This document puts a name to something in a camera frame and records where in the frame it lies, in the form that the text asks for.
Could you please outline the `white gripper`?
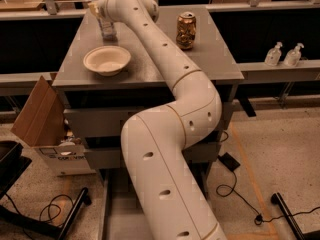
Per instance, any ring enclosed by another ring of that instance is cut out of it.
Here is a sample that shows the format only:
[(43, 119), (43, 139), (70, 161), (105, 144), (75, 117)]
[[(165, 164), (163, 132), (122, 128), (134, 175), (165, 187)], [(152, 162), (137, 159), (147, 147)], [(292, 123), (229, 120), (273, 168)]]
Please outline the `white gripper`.
[(116, 20), (116, 0), (98, 0), (88, 4), (90, 12), (96, 17), (100, 16), (106, 20)]

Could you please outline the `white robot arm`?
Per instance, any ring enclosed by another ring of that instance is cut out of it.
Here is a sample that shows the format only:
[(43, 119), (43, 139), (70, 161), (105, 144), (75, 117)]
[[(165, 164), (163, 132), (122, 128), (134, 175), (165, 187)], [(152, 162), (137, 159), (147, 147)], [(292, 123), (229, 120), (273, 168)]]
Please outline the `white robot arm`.
[(136, 34), (175, 98), (133, 115), (121, 131), (123, 158), (154, 240), (227, 240), (182, 154), (220, 121), (215, 86), (154, 23), (153, 0), (98, 0), (90, 8)]

